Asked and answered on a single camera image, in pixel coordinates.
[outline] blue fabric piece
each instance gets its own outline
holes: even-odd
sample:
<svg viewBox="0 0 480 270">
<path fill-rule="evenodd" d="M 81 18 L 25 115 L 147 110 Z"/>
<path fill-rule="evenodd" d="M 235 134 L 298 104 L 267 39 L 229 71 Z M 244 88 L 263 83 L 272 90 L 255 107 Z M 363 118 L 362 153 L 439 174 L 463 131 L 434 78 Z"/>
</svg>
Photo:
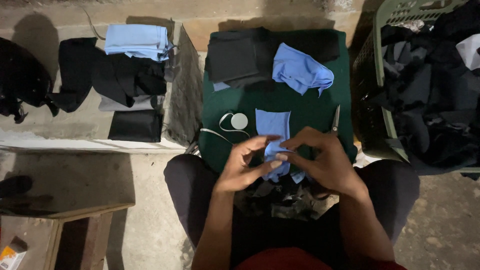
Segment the blue fabric piece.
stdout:
<svg viewBox="0 0 480 270">
<path fill-rule="evenodd" d="M 290 176 L 292 177 L 293 181 L 296 184 L 298 184 L 305 178 L 305 176 L 307 176 L 307 173 L 306 172 L 292 172 L 290 174 Z"/>
<path fill-rule="evenodd" d="M 318 96 L 333 84 L 333 72 L 310 55 L 282 43 L 276 51 L 272 78 L 285 82 L 302 96 L 308 88 L 318 87 Z"/>
<path fill-rule="evenodd" d="M 173 44 L 168 41 L 167 28 L 157 25 L 109 25 L 105 37 L 105 53 L 125 53 L 128 57 L 168 59 Z"/>
<path fill-rule="evenodd" d="M 288 151 L 286 148 L 280 147 L 280 143 L 290 139 L 290 128 L 288 121 L 290 120 L 290 111 L 287 112 L 269 112 L 255 109 L 255 119 L 258 135 L 280 135 L 282 138 L 275 142 L 271 142 L 265 149 L 265 161 L 275 160 L 275 154 L 278 152 Z M 262 176 L 264 180 L 272 179 L 278 183 L 279 176 L 283 176 L 290 171 L 290 163 L 284 161 L 282 165 L 269 174 Z"/>
<path fill-rule="evenodd" d="M 223 89 L 227 89 L 227 88 L 230 88 L 230 86 L 226 83 L 216 83 L 216 84 L 213 84 L 213 90 L 216 92 L 216 91 L 220 91 L 220 90 L 223 90 Z"/>
</svg>

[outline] person's left hand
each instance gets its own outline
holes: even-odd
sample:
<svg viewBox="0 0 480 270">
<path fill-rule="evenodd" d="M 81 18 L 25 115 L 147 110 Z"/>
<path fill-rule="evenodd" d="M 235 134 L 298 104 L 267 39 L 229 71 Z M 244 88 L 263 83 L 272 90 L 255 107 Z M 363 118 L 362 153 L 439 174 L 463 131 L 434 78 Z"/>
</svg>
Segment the person's left hand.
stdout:
<svg viewBox="0 0 480 270">
<path fill-rule="evenodd" d="M 265 148 L 271 141 L 280 139 L 277 135 L 257 136 L 233 146 L 222 174 L 217 180 L 214 192 L 235 192 L 248 187 L 257 178 L 282 165 L 281 160 L 265 162 L 250 168 L 254 152 Z"/>
</svg>

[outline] dark pants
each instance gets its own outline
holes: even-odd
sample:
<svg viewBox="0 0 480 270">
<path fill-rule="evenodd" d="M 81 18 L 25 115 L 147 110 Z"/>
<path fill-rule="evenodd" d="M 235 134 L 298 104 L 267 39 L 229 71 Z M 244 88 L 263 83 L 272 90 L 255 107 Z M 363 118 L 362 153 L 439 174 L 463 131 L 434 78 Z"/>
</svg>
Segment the dark pants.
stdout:
<svg viewBox="0 0 480 270">
<path fill-rule="evenodd" d="M 379 160 L 356 171 L 368 187 L 375 214 L 393 243 L 419 197 L 420 180 L 408 165 Z M 173 205 L 194 247 L 198 245 L 218 174 L 195 155 L 178 155 L 164 170 Z M 332 268 L 347 261 L 339 228 L 338 204 L 316 221 L 245 217 L 234 208 L 231 265 L 273 247 L 299 247 Z"/>
</svg>

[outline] scissors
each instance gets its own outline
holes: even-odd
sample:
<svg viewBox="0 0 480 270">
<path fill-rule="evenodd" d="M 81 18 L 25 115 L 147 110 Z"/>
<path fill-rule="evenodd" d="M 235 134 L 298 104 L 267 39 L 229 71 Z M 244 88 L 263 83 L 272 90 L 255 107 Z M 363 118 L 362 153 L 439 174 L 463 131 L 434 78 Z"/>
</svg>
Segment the scissors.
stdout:
<svg viewBox="0 0 480 270">
<path fill-rule="evenodd" d="M 338 136 L 338 119 L 340 118 L 340 104 L 336 107 L 335 115 L 333 117 L 332 129 L 330 130 L 331 134 Z"/>
</svg>

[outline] red shirt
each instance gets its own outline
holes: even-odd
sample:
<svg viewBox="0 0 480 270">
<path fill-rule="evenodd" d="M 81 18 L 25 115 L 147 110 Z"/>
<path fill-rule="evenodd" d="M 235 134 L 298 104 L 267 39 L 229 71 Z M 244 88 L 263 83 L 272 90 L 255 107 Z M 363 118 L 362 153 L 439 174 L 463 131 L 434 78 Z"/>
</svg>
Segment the red shirt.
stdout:
<svg viewBox="0 0 480 270">
<path fill-rule="evenodd" d="M 395 262 L 376 262 L 372 270 L 407 270 Z M 235 270 L 332 270 L 297 247 L 264 250 L 239 264 Z"/>
</svg>

